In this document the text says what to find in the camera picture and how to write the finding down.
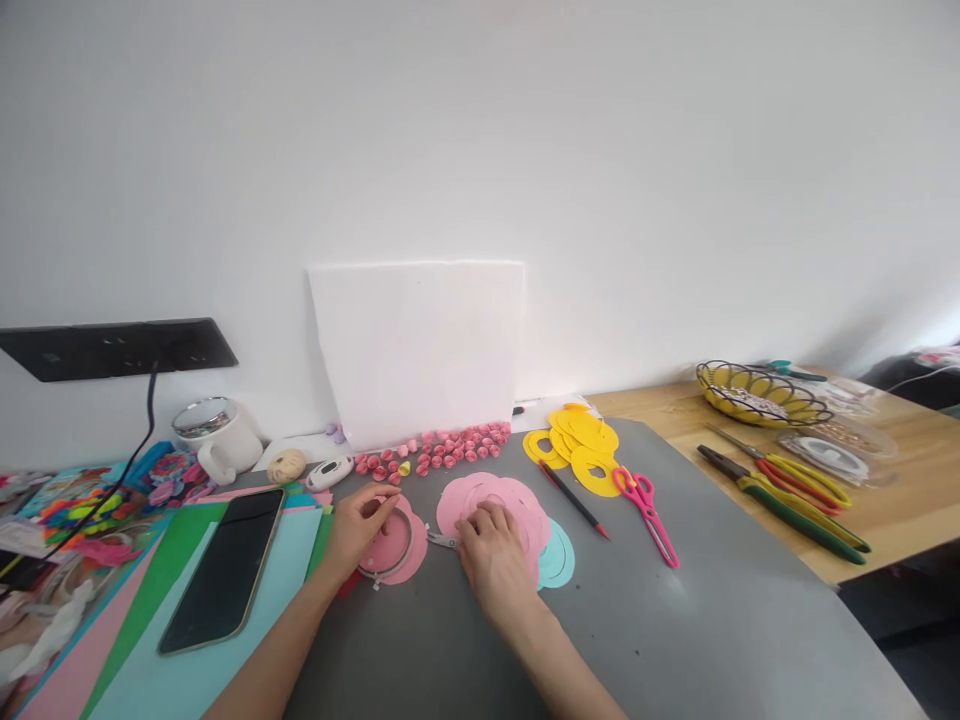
power outlet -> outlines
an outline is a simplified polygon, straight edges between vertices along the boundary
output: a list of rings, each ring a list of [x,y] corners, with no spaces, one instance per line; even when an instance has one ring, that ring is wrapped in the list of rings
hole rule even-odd
[[[212,318],[0,330],[0,348],[41,382],[233,367]]]

black phone screen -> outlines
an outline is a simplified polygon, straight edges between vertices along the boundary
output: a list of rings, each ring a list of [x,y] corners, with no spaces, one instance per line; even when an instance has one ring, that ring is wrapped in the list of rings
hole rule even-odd
[[[227,504],[160,639],[161,655],[222,640],[243,626],[282,506],[281,488]]]

red pencil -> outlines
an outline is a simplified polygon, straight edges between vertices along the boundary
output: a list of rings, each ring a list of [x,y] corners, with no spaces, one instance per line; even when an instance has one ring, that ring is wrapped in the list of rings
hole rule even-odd
[[[543,470],[543,474],[547,476],[547,479],[556,485],[560,489],[560,492],[567,496],[567,500],[573,503],[573,506],[580,512],[581,515],[583,515],[584,518],[586,518],[587,522],[593,526],[593,529],[603,535],[607,540],[610,540],[610,536],[607,535],[607,531],[603,529],[603,525],[597,522],[597,519],[589,510],[587,510],[586,507],[584,507],[583,503],[580,502],[580,499],[573,494],[573,491],[570,490],[570,488],[563,484],[563,481],[557,477],[557,474],[551,470],[550,466],[547,465],[543,460],[540,461],[540,469]]]

mug lid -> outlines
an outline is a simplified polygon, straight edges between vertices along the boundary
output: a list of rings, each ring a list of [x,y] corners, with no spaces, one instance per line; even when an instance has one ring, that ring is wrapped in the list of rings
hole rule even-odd
[[[198,438],[226,427],[237,416],[233,400],[209,397],[187,405],[173,419],[173,431],[182,438]]]

pink scissors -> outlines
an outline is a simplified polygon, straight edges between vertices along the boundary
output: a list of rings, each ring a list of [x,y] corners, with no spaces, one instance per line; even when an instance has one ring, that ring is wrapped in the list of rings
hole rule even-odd
[[[673,549],[673,543],[670,542],[670,536],[660,521],[660,515],[653,506],[653,496],[657,489],[650,482],[646,475],[636,473],[630,474],[630,471],[624,467],[618,467],[613,471],[613,481],[617,484],[623,496],[640,508],[643,515],[643,521],[647,524],[647,529],[653,535],[657,547],[660,548],[660,554],[669,567],[674,569],[680,567],[680,559]]]

